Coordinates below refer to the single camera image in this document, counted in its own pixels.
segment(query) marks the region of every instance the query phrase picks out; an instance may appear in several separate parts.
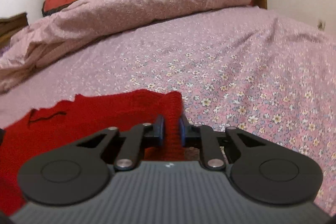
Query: pink bedsheet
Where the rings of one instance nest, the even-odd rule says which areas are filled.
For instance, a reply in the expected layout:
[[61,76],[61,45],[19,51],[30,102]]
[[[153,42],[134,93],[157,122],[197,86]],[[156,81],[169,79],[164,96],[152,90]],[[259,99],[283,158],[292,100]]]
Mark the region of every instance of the pink bedsheet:
[[204,12],[112,35],[0,95],[0,126],[75,94],[178,90],[190,123],[235,125],[313,158],[336,213],[336,44],[258,8]]

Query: red cloth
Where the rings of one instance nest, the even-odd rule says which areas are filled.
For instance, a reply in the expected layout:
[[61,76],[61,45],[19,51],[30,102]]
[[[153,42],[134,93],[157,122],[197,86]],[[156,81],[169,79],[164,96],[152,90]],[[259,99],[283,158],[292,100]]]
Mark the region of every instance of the red cloth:
[[32,110],[5,129],[0,146],[0,210],[10,215],[23,205],[16,176],[28,159],[110,126],[125,131],[139,123],[153,123],[162,114],[166,129],[164,146],[147,149],[145,159],[183,160],[181,113],[180,93],[148,90],[99,97],[76,95],[74,102],[60,101],[50,109]]

